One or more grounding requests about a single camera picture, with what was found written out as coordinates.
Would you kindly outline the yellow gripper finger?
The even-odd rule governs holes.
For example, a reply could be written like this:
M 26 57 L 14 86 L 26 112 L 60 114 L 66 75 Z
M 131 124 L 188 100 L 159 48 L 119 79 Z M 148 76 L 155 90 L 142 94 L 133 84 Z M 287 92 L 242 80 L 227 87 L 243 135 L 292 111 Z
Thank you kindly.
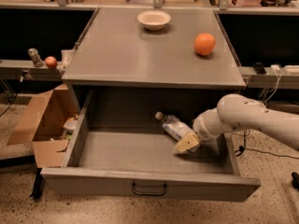
M 175 145 L 175 150 L 179 153 L 186 151 L 194 152 L 200 145 L 200 138 L 196 133 L 186 133 L 184 135 L 176 135 L 177 143 Z

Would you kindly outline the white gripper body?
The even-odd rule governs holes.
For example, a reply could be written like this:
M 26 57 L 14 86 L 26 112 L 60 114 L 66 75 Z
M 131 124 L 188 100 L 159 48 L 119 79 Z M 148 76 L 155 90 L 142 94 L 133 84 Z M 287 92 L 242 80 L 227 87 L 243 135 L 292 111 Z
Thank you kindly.
M 229 125 L 222 122 L 217 109 L 208 109 L 193 120 L 192 129 L 203 141 L 214 139 L 229 131 Z

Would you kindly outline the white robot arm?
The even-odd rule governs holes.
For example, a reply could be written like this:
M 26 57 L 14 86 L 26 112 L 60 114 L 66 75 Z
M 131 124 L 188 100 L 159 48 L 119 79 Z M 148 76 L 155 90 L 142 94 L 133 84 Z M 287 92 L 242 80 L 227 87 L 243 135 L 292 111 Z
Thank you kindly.
M 175 145 L 179 153 L 197 149 L 202 141 L 225 133 L 252 129 L 266 134 L 280 143 L 299 149 L 299 116 L 268 109 L 263 103 L 239 94 L 223 96 L 214 109 L 200 114 L 186 134 Z

